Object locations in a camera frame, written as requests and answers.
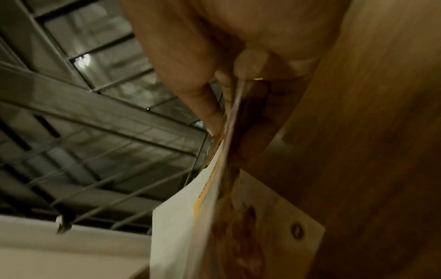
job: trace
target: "wood grain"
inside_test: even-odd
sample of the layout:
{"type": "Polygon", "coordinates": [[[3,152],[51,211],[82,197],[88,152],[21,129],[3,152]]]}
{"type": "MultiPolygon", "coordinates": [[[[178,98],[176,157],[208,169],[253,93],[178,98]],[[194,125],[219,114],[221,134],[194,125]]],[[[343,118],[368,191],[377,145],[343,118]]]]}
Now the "wood grain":
{"type": "Polygon", "coordinates": [[[326,228],[310,278],[441,278],[441,1],[356,0],[246,171],[326,228]]]}

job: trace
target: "white wall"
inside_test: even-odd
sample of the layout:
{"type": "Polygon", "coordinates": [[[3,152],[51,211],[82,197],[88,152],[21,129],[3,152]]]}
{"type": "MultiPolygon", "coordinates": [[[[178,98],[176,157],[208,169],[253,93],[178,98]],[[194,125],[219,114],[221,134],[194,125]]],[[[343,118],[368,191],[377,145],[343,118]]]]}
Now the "white wall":
{"type": "Polygon", "coordinates": [[[0,216],[0,278],[127,279],[149,262],[151,237],[0,216]]]}

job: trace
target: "brown wood surface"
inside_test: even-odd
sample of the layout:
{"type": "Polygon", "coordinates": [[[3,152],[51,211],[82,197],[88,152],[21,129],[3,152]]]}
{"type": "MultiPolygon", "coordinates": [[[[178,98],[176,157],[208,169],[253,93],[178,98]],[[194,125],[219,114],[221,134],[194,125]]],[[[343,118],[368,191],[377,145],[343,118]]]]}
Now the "brown wood surface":
{"type": "Polygon", "coordinates": [[[311,278],[441,278],[441,1],[355,0],[246,170],[326,228],[311,278]]]}

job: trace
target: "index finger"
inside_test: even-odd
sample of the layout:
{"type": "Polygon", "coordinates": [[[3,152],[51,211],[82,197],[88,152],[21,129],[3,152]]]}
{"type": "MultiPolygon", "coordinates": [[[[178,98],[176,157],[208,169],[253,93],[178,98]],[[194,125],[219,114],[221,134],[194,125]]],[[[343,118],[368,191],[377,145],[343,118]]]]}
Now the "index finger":
{"type": "Polygon", "coordinates": [[[133,31],[162,83],[199,117],[213,136],[222,114],[208,84],[222,53],[212,30],[183,3],[121,0],[133,31]]]}

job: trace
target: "hand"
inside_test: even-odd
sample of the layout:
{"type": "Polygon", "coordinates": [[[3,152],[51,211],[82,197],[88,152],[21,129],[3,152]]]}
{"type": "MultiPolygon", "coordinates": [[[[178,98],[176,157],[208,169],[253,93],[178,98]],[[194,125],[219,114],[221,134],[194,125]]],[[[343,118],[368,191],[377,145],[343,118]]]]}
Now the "hand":
{"type": "Polygon", "coordinates": [[[222,85],[229,112],[236,78],[250,80],[237,154],[261,152],[290,116],[339,34],[350,0],[121,0],[163,84],[220,134],[208,84],[222,85]]]}

